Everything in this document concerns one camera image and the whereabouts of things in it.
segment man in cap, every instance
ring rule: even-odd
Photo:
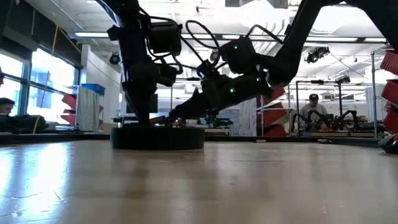
[[[306,105],[304,105],[301,109],[300,109],[300,114],[304,117],[307,118],[308,117],[308,112],[311,110],[315,110],[318,113],[322,114],[322,115],[326,115],[328,112],[326,110],[326,108],[320,104],[318,104],[319,101],[319,96],[317,94],[311,94],[310,95],[310,102],[307,103]],[[317,119],[319,119],[319,116],[316,115],[315,113],[311,114],[311,122],[316,121]]]

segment round black base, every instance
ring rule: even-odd
[[[204,129],[128,127],[111,131],[113,149],[171,151],[203,149],[204,144]]]

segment baseball cap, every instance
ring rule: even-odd
[[[317,94],[315,94],[315,93],[312,93],[310,95],[310,100],[319,100],[319,96]]]

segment spotlight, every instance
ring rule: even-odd
[[[210,61],[214,62],[217,59],[217,57],[218,57],[218,51],[217,50],[212,51],[210,54]]]
[[[351,82],[351,79],[349,78],[349,76],[348,75],[345,75],[345,76],[343,76],[343,77],[341,77],[341,78],[337,78],[336,80],[335,80],[335,82],[337,82],[337,83],[350,83]]]
[[[117,52],[112,53],[112,56],[111,56],[111,58],[109,59],[109,62],[110,62],[110,64],[112,64],[112,65],[119,65],[119,63],[120,63],[120,56],[119,56],[119,53],[117,53]]]
[[[307,58],[304,60],[307,63],[315,63],[323,58],[326,54],[330,53],[328,47],[317,47],[308,53]]]

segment window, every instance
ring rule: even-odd
[[[15,60],[13,58],[10,58],[8,56],[5,56],[3,54],[0,54],[0,67],[2,72],[12,75],[15,77],[22,77],[22,68],[23,68],[23,63]]]
[[[51,57],[50,54],[38,49],[32,54],[32,73],[30,80],[45,85],[47,74],[49,79],[47,86],[65,93],[72,93],[67,88],[72,86],[75,80],[75,68],[57,57]]]
[[[21,84],[19,82],[15,82],[5,78],[4,85],[0,87],[0,97],[9,98],[10,100],[15,101],[15,107],[10,114],[11,116],[18,114],[20,95]]]
[[[27,113],[31,115],[40,114],[46,121],[58,122],[60,124],[68,124],[61,118],[64,109],[70,109],[62,102],[63,95],[46,91],[44,95],[43,107],[40,109],[44,91],[31,87],[29,90],[29,102]]]

